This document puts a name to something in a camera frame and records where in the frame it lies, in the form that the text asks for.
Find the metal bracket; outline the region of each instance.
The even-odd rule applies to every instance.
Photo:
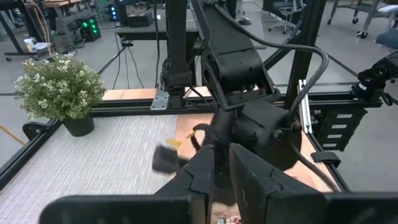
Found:
[[[168,103],[169,94],[158,87],[156,88],[156,94],[150,106],[150,110],[166,110]]]
[[[298,81],[298,92],[301,92],[307,81]],[[308,94],[305,95],[304,99],[300,103],[300,120],[305,134],[312,134],[311,127],[311,114],[310,114],[310,103],[308,101]]]

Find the office chair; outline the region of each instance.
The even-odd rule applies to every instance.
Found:
[[[295,27],[295,24],[292,23],[292,16],[296,12],[301,12],[303,5],[303,0],[286,0],[274,2],[272,8],[278,10],[282,15],[284,15],[285,19],[270,26],[270,28],[268,28],[268,31],[271,31],[273,28],[276,27],[283,27],[284,31],[282,33],[286,34],[286,30],[288,27],[293,29]]]

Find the black plant pot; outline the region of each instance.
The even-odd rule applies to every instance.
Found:
[[[85,136],[94,130],[94,120],[90,114],[82,119],[66,118],[62,123],[74,137]]]

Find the gray textured mat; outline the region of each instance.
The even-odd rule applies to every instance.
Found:
[[[152,194],[169,177],[151,170],[157,142],[174,138],[177,116],[95,118],[72,137],[61,126],[0,192],[0,223],[37,223],[51,201],[75,194]]]

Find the gray floor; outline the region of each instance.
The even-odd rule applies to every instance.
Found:
[[[280,30],[268,32],[267,28],[272,24],[268,15],[263,14],[260,8],[253,3],[245,3],[244,8],[248,17],[253,19],[262,19],[264,36],[267,40],[273,42],[283,42],[287,35],[283,35]],[[331,11],[331,3],[328,2],[323,21],[320,28],[317,45],[325,49],[330,55],[347,64],[356,72],[360,72],[370,67],[389,52],[387,49],[377,46],[373,40],[378,34],[385,31],[387,21],[385,19],[375,19],[369,27],[369,36],[361,40],[355,37],[356,31],[361,29],[365,21],[366,14],[359,13],[359,23],[352,24],[353,11],[349,9],[338,9],[332,25],[326,25],[326,20]],[[77,58],[84,60],[91,68],[99,70],[116,52],[116,43],[112,30],[104,29],[101,31],[102,38],[93,43],[86,43],[86,47],[78,51]],[[154,41],[135,41],[131,48],[134,59],[137,62],[139,75],[145,87],[154,86],[155,78],[155,42]],[[13,51],[10,42],[0,42],[0,52]],[[260,50],[259,53],[263,59],[273,53],[274,49]],[[161,42],[162,60],[165,58],[165,42]],[[290,65],[294,53],[290,53],[281,60],[275,67],[270,69],[269,73],[276,84],[285,84],[289,79]],[[127,88],[126,66],[124,63],[125,55],[121,55],[121,71],[117,89]],[[127,51],[126,60],[128,64],[128,74],[130,88],[140,88],[137,81],[134,64]],[[0,93],[10,93],[14,91],[14,80],[23,74],[21,63],[23,58],[14,57],[12,62],[0,60]],[[319,58],[313,57],[308,76],[310,76],[317,65]],[[118,70],[118,61],[109,66],[102,74],[102,79],[106,82],[108,88],[112,88],[113,82]],[[337,66],[333,62],[321,77],[320,83],[327,82],[355,82],[354,76]],[[317,88],[317,91],[328,91],[326,87]],[[396,86],[388,86],[387,90],[393,96],[398,96]],[[4,125],[15,135],[23,140],[27,140],[22,133],[21,126],[27,121],[24,111],[17,109],[18,102],[12,96],[0,96],[0,125]],[[386,107],[371,109],[364,117],[363,122],[357,129],[354,137],[351,139],[345,152],[339,153],[342,163],[339,171],[353,190],[357,191],[375,191],[375,190],[398,190],[398,173],[394,172],[396,168],[395,158],[398,157],[396,145],[395,126],[398,125],[397,107]],[[2,142],[0,165],[6,162],[21,145],[4,133],[0,133]]]

